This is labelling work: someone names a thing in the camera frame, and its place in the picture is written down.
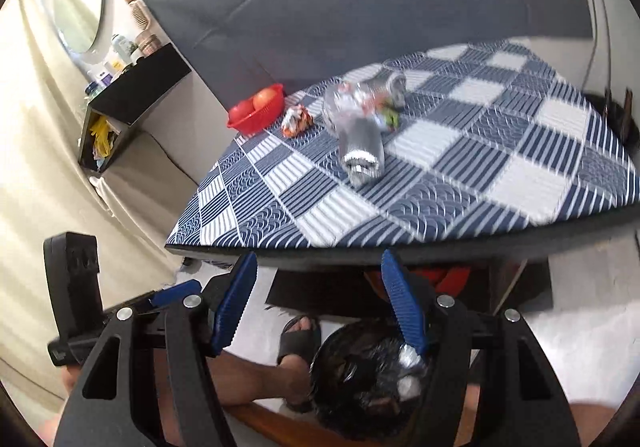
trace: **trash bag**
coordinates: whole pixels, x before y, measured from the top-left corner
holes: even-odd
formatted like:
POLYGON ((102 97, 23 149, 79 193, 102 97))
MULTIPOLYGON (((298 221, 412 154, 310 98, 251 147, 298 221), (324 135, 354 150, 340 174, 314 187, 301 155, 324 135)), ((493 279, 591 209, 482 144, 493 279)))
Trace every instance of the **trash bag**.
POLYGON ((420 405, 430 367, 405 344, 397 323, 349 324, 324 342, 312 365, 318 420, 352 440, 396 436, 420 405))

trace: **person's leg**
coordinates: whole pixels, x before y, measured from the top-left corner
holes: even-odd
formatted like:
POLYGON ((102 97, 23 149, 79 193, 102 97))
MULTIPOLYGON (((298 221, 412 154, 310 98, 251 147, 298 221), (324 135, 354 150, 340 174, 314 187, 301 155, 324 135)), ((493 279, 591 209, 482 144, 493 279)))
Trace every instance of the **person's leg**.
POLYGON ((580 443, 590 445, 616 414, 612 407, 596 403, 572 403, 571 412, 580 435, 580 443))
MULTIPOLYGON (((302 318, 287 332, 310 327, 309 319, 302 318)), ((297 355, 287 355, 278 366, 263 366, 223 351, 219 357, 207 359, 207 366, 222 406, 250 403, 261 398, 285 398, 290 403, 300 403, 308 398, 309 366, 297 355)), ((154 370, 162 430, 168 442, 181 445, 165 350, 155 350, 154 370)), ((79 368, 63 370, 63 383, 68 393, 73 389, 79 372, 79 368)), ((59 422, 60 415, 40 429, 40 437, 47 445, 53 445, 59 422)))
POLYGON ((466 387, 465 403, 460 415, 458 433, 453 443, 454 447, 460 447, 471 442, 471 435, 476 424, 476 412, 478 411, 478 399, 480 397, 480 386, 470 383, 466 387))

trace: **black cable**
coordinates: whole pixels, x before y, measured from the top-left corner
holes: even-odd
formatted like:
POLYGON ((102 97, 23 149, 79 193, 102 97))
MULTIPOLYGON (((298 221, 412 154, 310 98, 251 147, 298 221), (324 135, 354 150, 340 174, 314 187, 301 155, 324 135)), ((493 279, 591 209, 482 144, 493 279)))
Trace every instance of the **black cable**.
POLYGON ((602 0, 602 10, 604 10, 604 23, 607 31, 607 90, 611 90, 611 32, 609 27, 609 15, 607 13, 607 5, 602 0))
POLYGON ((582 87, 580 90, 584 91, 587 81, 591 75, 591 68, 593 67, 593 61, 596 56, 596 49, 598 47, 598 9, 596 8, 596 0, 591 0, 591 5, 593 5, 593 48, 591 49, 591 58, 589 59, 589 65, 587 66, 587 71, 584 74, 584 80, 582 81, 582 87))
POLYGON ((638 251, 638 257, 640 257, 640 238, 638 238, 638 233, 640 231, 634 231, 634 238, 636 239, 636 250, 638 251))

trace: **black shelf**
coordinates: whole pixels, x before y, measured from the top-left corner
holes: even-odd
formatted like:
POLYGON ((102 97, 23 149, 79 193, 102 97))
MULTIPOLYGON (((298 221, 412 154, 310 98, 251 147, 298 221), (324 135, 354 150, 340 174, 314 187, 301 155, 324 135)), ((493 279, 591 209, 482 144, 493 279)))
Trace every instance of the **black shelf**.
POLYGON ((78 148, 78 164, 94 172, 104 172, 127 148, 151 111, 190 71, 191 68, 174 46, 166 44, 139 60, 132 69, 107 86, 87 107, 78 148), (89 128, 100 115, 117 120, 124 129, 115 138, 111 154, 98 168, 92 151, 94 137, 89 128))

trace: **jar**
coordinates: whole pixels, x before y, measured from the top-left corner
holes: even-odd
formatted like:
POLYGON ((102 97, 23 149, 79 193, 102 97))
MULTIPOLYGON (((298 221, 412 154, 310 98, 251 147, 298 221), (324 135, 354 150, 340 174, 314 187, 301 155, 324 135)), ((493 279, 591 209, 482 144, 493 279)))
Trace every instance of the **jar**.
POLYGON ((152 34, 148 30, 138 34, 136 37, 136 45, 144 56, 149 56, 156 50, 160 50, 160 48, 162 48, 162 43, 158 39, 158 36, 156 36, 156 34, 152 34))

